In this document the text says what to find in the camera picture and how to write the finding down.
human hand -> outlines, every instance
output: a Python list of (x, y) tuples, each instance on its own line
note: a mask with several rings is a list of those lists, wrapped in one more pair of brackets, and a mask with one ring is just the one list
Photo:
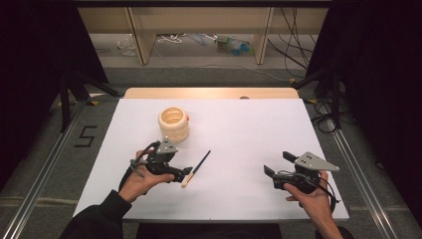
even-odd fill
[[(326, 189), (328, 174), (320, 171), (319, 175), (322, 178), (319, 185)], [(317, 187), (314, 192), (305, 194), (291, 184), (285, 183), (284, 187), (292, 194), (286, 200), (298, 201), (301, 204), (323, 238), (342, 238), (332, 219), (328, 195), (324, 191)]]
[[(139, 157), (142, 150), (136, 153), (136, 157)], [(120, 192), (118, 193), (125, 201), (131, 203), (140, 195), (145, 194), (149, 189), (161, 182), (169, 182), (174, 179), (173, 174), (162, 174), (154, 175), (146, 169), (144, 165), (138, 165), (136, 170), (140, 172), (143, 177), (139, 176), (135, 172), (132, 172), (127, 178)]]

black sleeve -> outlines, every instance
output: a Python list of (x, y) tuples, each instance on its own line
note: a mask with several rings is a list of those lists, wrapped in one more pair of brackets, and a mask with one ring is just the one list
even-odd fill
[(87, 207), (76, 215), (60, 238), (122, 238), (121, 220), (130, 207), (112, 190), (102, 204)]

white tabletop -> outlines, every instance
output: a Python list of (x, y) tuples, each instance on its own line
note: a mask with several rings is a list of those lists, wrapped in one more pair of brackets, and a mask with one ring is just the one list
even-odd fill
[[(287, 191), (274, 188), (264, 173), (294, 171), (283, 151), (310, 151), (324, 158), (304, 103), (280, 100), (119, 100), (102, 148), (75, 215), (100, 204), (121, 178), (137, 150), (162, 140), (158, 115), (169, 107), (183, 108), (190, 117), (189, 136), (177, 143), (170, 161), (177, 168), (195, 167), (211, 153), (186, 188), (162, 183), (139, 197), (124, 219), (154, 222), (269, 222), (309, 219)], [(329, 174), (337, 199), (341, 196)], [(333, 212), (348, 219), (342, 201)]]

gray floor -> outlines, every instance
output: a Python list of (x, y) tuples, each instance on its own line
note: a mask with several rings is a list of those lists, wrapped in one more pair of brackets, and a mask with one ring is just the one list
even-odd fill
[[(250, 41), (249, 36), (235, 37)], [(203, 38), (206, 42), (203, 46), (192, 38), (180, 37), (182, 40), (180, 44), (157, 42), (149, 63), (141, 66), (137, 57), (123, 56), (117, 48), (117, 42), (124, 40), (123, 35), (92, 35), (92, 39), (99, 51), (109, 85), (121, 93), (130, 87), (288, 87), (289, 79), (300, 80), (291, 73), (299, 76), (305, 74), (305, 70), (297, 64), (290, 60), (285, 62), (285, 58), (271, 45), (268, 45), (264, 65), (256, 65), (254, 56), (248, 53), (233, 56), (218, 51), (210, 39)], [(279, 36), (272, 36), (271, 41), (286, 51), (287, 45)], [(310, 36), (301, 36), (301, 44), (307, 49), (314, 47), (314, 41)], [(289, 54), (304, 63), (299, 51), (289, 48)], [(315, 84), (309, 84), (302, 88), (300, 96), (304, 99), (313, 99), (314, 87)], [(87, 86), (87, 89), (92, 94), (101, 93), (90, 86)], [(74, 118), (75, 124), (49, 174), (49, 179), (42, 188), (37, 204), (20, 233), (20, 238), (58, 238), (72, 218), (118, 99), (104, 95), (95, 96), (92, 101), (96, 103), (94, 106), (85, 104), (72, 106), (73, 113), (78, 113)], [(310, 118), (313, 118), (316, 115), (315, 106), (306, 106)], [(422, 238), (420, 227), (388, 175), (375, 166), (376, 157), (359, 126), (353, 123), (351, 116), (348, 115), (342, 117), (341, 125), (341, 133), (369, 182), (375, 198), (391, 222), (396, 238)], [(89, 135), (95, 137), (93, 143), (90, 147), (77, 147), (79, 144), (89, 142), (86, 138), (80, 138), (86, 126), (95, 126), (87, 128)], [(320, 126), (328, 128), (325, 122)], [(61, 110), (59, 101), (56, 101), (52, 105), (43, 130), (39, 133), (38, 140), (28, 151), (28, 157), (21, 162), (0, 193), (2, 235), (49, 158), (60, 136), (60, 129)], [(371, 214), (370, 207), (366, 204), (333, 134), (323, 133), (316, 127), (316, 135), (327, 160), (341, 168), (341, 172), (336, 173), (334, 179), (349, 210), (350, 219), (338, 224), (348, 228), (355, 238), (387, 238), (382, 230), (379, 230), (377, 220)], [(134, 237), (136, 223), (124, 223), (123, 228), (124, 238)], [(281, 230), (283, 238), (314, 238), (314, 228), (308, 221), (284, 222), (281, 223)]]

roll of tape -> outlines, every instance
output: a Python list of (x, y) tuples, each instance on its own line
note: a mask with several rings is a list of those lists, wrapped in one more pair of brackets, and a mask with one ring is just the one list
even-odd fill
[(164, 110), (158, 116), (158, 124), (163, 136), (168, 136), (172, 142), (184, 140), (189, 135), (189, 116), (177, 107)]

